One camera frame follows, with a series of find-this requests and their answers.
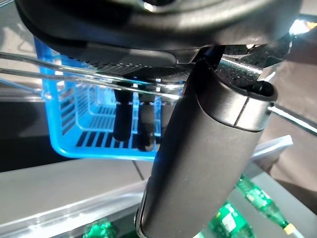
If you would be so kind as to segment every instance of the metal wire rod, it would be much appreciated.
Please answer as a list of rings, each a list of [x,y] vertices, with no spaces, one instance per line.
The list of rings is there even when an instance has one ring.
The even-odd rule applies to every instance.
[[[68,72],[68,73],[80,74],[80,75],[85,75],[85,76],[92,76],[94,78],[103,79],[106,81],[112,80],[115,82],[127,82],[127,83],[131,83],[131,84],[162,87],[162,88],[166,88],[166,89],[182,88],[184,86],[184,84],[153,83],[153,82],[128,79],[128,78],[120,77],[120,76],[107,75],[107,74],[97,72],[97,71],[94,71],[91,69],[84,69],[84,68],[78,68],[78,67],[72,67],[72,66],[66,66],[66,65],[58,65],[58,64],[46,62],[46,61],[43,61],[43,60],[40,60],[40,59],[37,59],[34,57],[24,56],[24,55],[19,55],[19,54],[0,52],[0,59],[31,63],[31,64],[34,64],[37,66],[50,68],[50,69],[60,71],[60,72]]]
[[[171,98],[171,99],[175,99],[175,100],[179,99],[179,96],[174,95],[174,94],[161,93],[161,92],[150,91],[150,90],[141,90],[141,89],[138,89],[136,87],[126,87],[126,86],[121,86],[121,85],[105,82],[102,80],[97,80],[94,78],[85,78],[85,77],[80,77],[80,76],[75,76],[75,75],[71,75],[71,76],[49,75],[49,74],[27,72],[27,71],[22,71],[22,70],[6,69],[6,68],[0,68],[0,73],[17,75],[17,76],[22,76],[22,77],[42,78],[42,79],[50,79],[50,80],[65,80],[65,81],[71,81],[71,82],[77,82],[77,83],[90,83],[90,84],[106,86],[106,87],[113,88],[116,90],[126,90],[126,91],[136,92],[136,93],[146,93],[146,94],[158,95],[161,97]]]
[[[8,3],[13,2],[14,0],[0,0],[0,7],[7,5]]]
[[[6,79],[1,78],[1,77],[0,77],[0,83],[4,83],[4,84],[9,85],[9,86],[11,86],[11,87],[23,89],[23,90],[28,91],[28,92],[31,92],[31,93],[33,93],[33,94],[38,94],[38,95],[41,95],[41,94],[42,94],[42,90],[41,90],[41,89],[34,89],[34,88],[31,88],[31,87],[27,87],[27,86],[24,86],[24,85],[22,85],[22,84],[15,83],[15,82],[6,80]]]
[[[275,105],[274,107],[269,108],[270,111],[279,115],[280,117],[290,121],[291,123],[295,124],[296,126],[308,131],[314,136],[317,136],[317,123],[304,118],[303,116],[292,112],[284,107],[279,105]]]

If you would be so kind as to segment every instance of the black cylindrical handle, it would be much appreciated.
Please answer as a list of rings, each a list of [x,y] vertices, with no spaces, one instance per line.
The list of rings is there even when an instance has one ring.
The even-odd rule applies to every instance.
[[[263,96],[225,85],[207,62],[196,65],[155,158],[136,217],[140,236],[192,238],[208,223],[250,159],[275,98],[274,90]]]
[[[113,126],[113,137],[117,141],[128,141],[131,136],[133,106],[117,104]]]
[[[138,149],[152,151],[154,149],[154,105],[149,103],[139,105],[138,113]]]

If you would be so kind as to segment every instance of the green bottle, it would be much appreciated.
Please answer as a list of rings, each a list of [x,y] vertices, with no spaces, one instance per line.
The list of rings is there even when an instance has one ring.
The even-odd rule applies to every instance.
[[[83,238],[116,238],[116,231],[110,222],[101,220],[88,225]]]
[[[248,177],[241,175],[236,187],[262,215],[282,227],[288,235],[296,230],[294,225],[286,220],[270,196],[256,186]]]
[[[247,220],[230,203],[219,209],[209,222],[209,228],[217,238],[255,238],[255,234]]]

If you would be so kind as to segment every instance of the blue plastic basket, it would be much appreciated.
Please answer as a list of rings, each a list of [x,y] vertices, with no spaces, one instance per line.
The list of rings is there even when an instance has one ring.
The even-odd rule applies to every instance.
[[[61,60],[63,65],[87,67],[68,57],[56,55],[44,43],[35,39],[38,58],[49,62]],[[41,73],[55,71],[41,68]],[[138,124],[138,94],[133,95],[131,137],[118,142],[112,136],[115,119],[113,90],[102,86],[43,79],[46,111],[51,144],[54,150],[71,158],[104,158],[152,161],[157,152],[155,142],[151,152],[136,148]],[[160,98],[155,99],[155,136],[160,138]]]

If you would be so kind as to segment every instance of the green label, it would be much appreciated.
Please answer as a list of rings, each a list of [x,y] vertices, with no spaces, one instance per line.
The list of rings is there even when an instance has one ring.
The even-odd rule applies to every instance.
[[[258,209],[269,205],[272,201],[270,196],[256,186],[246,194],[246,198]]]
[[[243,216],[229,203],[220,208],[216,218],[221,221],[230,235],[239,232],[247,224]]]

